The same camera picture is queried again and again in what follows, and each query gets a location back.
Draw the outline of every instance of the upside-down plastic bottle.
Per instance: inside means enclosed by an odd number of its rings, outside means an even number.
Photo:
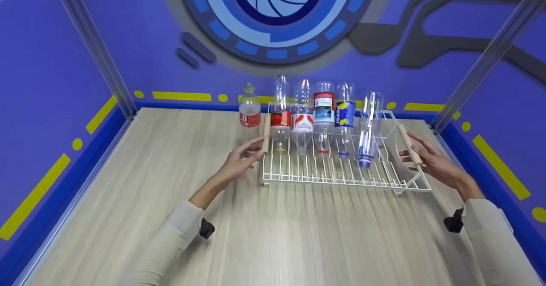
[[[330,154],[330,143],[334,132],[334,85],[330,81],[320,81],[314,88],[313,139],[320,157]]]
[[[290,140],[290,108],[288,107],[288,82],[286,76],[279,75],[275,82],[275,101],[271,110],[271,138],[275,150],[284,152]]]
[[[292,141],[296,153],[305,156],[307,146],[313,139],[313,96],[308,79],[300,79],[294,84],[295,105],[292,108]]]
[[[362,100],[363,111],[360,117],[359,140],[357,146],[358,165],[368,169],[377,154],[381,125],[383,98],[378,92],[370,92]]]
[[[353,98],[354,86],[343,82],[336,90],[336,146],[341,159],[354,155],[354,113],[356,103]]]

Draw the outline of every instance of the wooden stick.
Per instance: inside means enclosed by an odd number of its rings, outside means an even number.
[[[264,151],[264,155],[269,154],[269,133],[271,130],[271,114],[267,113],[265,115],[264,130],[262,136],[264,137],[263,142],[261,143],[261,149]]]
[[[404,144],[408,148],[409,157],[411,157],[411,161],[413,162],[413,164],[423,165],[423,160],[421,160],[421,157],[419,157],[419,154],[417,154],[415,150],[411,148],[411,144],[412,144],[411,138],[408,136],[408,132],[404,124],[398,124],[398,131],[400,132],[400,135],[402,136],[402,140],[404,140]]]

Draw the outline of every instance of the white sleeve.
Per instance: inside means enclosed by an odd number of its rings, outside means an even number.
[[[199,232],[203,210],[184,201],[144,247],[119,286],[159,286],[170,266],[179,259]]]
[[[487,286],[542,285],[497,206],[468,200],[462,222]]]

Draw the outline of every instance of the metal frame pole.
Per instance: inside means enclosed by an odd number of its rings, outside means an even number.
[[[521,0],[515,10],[501,27],[489,46],[483,51],[476,63],[466,74],[461,84],[445,103],[442,111],[431,122],[437,132],[441,132],[453,115],[466,103],[472,93],[485,80],[495,65],[515,43],[519,35],[527,28],[536,16],[544,10],[546,0]]]
[[[105,82],[116,96],[117,102],[123,111],[125,118],[132,119],[137,113],[137,108],[131,98],[131,94],[125,87],[117,68],[108,53],[106,45],[101,39],[97,27],[94,25],[83,0],[61,0],[70,19],[87,45],[98,69]]]

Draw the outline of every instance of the yellow stripe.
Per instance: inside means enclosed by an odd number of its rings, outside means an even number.
[[[267,105],[268,103],[273,102],[273,96],[258,96],[258,101],[260,103],[263,103],[263,104]]]
[[[155,99],[212,101],[210,94],[182,92],[152,92]]]
[[[31,211],[36,207],[41,198],[49,190],[51,185],[55,183],[57,178],[61,173],[66,169],[70,163],[70,158],[66,154],[62,156],[53,164],[51,169],[47,171],[43,179],[35,186],[35,188],[30,192],[29,196],[19,205],[17,210],[10,216],[10,218],[2,225],[0,228],[0,238],[4,240],[9,240],[11,236],[15,233],[17,228],[21,226],[23,221],[29,216]]]
[[[406,103],[404,110],[406,111],[430,111],[430,112],[440,112],[443,109],[443,105],[438,105],[435,103]]]
[[[93,134],[95,130],[101,125],[102,121],[108,116],[108,113],[112,111],[117,103],[116,96],[110,97],[108,101],[102,106],[102,108],[95,114],[93,119],[85,126],[89,134]]]
[[[519,198],[519,200],[524,200],[531,196],[531,193],[529,193],[527,188],[519,181],[517,177],[515,177],[508,166],[506,166],[506,164],[499,158],[497,153],[495,153],[485,142],[485,140],[483,140],[482,136],[478,134],[476,138],[472,140],[472,142],[485,157],[485,159],[489,161],[493,169],[495,169],[495,171],[497,171],[500,177],[505,181],[515,196]]]

